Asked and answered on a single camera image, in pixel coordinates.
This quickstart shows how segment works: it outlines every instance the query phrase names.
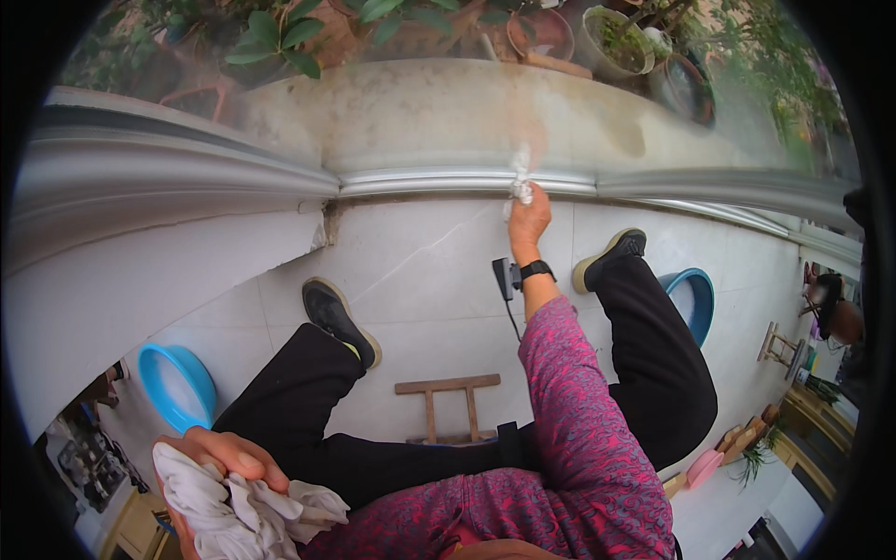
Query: wristwatch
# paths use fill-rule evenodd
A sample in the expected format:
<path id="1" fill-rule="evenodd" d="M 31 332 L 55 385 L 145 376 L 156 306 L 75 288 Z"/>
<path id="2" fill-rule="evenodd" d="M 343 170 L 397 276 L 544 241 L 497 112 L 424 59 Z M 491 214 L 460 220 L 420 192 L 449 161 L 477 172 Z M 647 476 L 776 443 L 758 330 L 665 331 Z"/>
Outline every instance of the wristwatch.
<path id="1" fill-rule="evenodd" d="M 557 282 L 557 278 L 554 276 L 554 273 L 551 271 L 551 267 L 547 266 L 547 263 L 544 261 L 532 261 L 520 268 L 520 280 L 515 281 L 513 283 L 513 287 L 516 289 L 522 289 L 522 281 L 526 280 L 529 276 L 533 274 L 550 274 L 551 278 L 554 279 L 554 282 Z"/>

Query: wooden chair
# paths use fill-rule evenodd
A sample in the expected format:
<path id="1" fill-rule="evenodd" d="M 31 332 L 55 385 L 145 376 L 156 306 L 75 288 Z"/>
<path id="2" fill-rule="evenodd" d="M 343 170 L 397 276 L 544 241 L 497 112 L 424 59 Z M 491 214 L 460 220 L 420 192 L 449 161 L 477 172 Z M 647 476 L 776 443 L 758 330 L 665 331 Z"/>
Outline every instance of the wooden chair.
<path id="1" fill-rule="evenodd" d="M 794 343 L 783 334 L 778 334 L 779 327 L 779 324 L 774 321 L 769 323 L 769 330 L 765 333 L 765 340 L 762 342 L 762 348 L 759 350 L 759 356 L 756 358 L 756 361 L 760 362 L 769 358 L 774 359 L 776 362 L 787 366 L 788 370 L 784 375 L 784 379 L 790 379 L 803 365 L 809 347 L 806 344 L 806 339 L 801 339 L 799 342 Z M 776 340 L 780 340 L 783 344 L 780 351 L 774 348 Z M 793 350 L 790 360 L 784 358 L 784 352 L 787 348 Z"/>
<path id="2" fill-rule="evenodd" d="M 435 379 L 433 381 L 413 381 L 410 383 L 396 383 L 395 394 L 408 395 L 422 392 L 426 398 L 426 437 L 410 438 L 409 444 L 470 444 L 490 437 L 495 437 L 495 430 L 479 431 L 476 417 L 476 400 L 473 398 L 473 390 L 478 387 L 491 387 L 501 384 L 501 376 L 476 375 L 474 377 L 455 377 L 453 379 Z M 435 409 L 433 407 L 433 393 L 439 391 L 464 391 L 467 393 L 467 415 L 470 419 L 470 433 L 465 435 L 435 436 Z"/>

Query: black sneaker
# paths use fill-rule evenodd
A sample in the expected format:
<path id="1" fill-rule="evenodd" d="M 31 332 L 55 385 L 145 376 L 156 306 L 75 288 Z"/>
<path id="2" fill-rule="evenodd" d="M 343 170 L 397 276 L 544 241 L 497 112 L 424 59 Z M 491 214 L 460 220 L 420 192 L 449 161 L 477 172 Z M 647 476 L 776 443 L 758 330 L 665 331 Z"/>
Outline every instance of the black sneaker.
<path id="1" fill-rule="evenodd" d="M 593 292 L 600 273 L 607 263 L 621 256 L 644 256 L 647 246 L 647 234 L 638 228 L 623 229 L 610 239 L 603 253 L 590 256 L 580 261 L 573 269 L 573 287 L 580 294 Z"/>
<path id="2" fill-rule="evenodd" d="M 308 320 L 337 340 L 354 346 L 364 369 L 372 369 L 380 363 L 383 351 L 379 342 L 355 325 L 349 311 L 349 302 L 329 280 L 318 277 L 306 280 L 302 284 L 302 301 L 305 303 Z"/>

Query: white cloth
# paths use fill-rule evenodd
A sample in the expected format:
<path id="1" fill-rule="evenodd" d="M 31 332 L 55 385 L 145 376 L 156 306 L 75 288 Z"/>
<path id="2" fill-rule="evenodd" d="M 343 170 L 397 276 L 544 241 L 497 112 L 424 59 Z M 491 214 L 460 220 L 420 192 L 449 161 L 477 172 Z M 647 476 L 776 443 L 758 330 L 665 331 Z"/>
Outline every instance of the white cloth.
<path id="1" fill-rule="evenodd" d="M 510 183 L 510 200 L 504 204 L 504 221 L 510 221 L 513 211 L 513 200 L 519 200 L 523 206 L 532 204 L 532 187 L 529 184 L 529 165 L 531 162 L 531 149 L 526 142 L 520 146 L 520 150 L 513 155 L 510 167 L 516 172 L 516 177 Z"/>
<path id="2" fill-rule="evenodd" d="M 289 495 L 278 494 L 235 472 L 224 478 L 162 442 L 152 448 L 152 460 L 168 505 L 196 531 L 202 560 L 299 560 L 294 540 L 307 544 L 349 522 L 349 506 L 329 488 L 292 480 Z"/>

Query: black cable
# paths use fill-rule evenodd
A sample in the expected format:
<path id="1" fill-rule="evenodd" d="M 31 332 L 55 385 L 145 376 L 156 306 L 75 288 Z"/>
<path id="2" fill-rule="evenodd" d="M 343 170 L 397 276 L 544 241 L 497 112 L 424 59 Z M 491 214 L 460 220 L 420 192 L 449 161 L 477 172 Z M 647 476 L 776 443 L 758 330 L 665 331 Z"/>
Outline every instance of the black cable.
<path id="1" fill-rule="evenodd" d="M 513 314 L 510 312 L 510 302 L 508 300 L 505 300 L 504 306 L 507 307 L 507 316 L 510 317 L 510 322 L 513 324 L 513 332 L 516 332 L 516 340 L 522 342 L 522 338 L 520 337 L 520 329 L 516 328 L 516 321 L 513 320 Z"/>

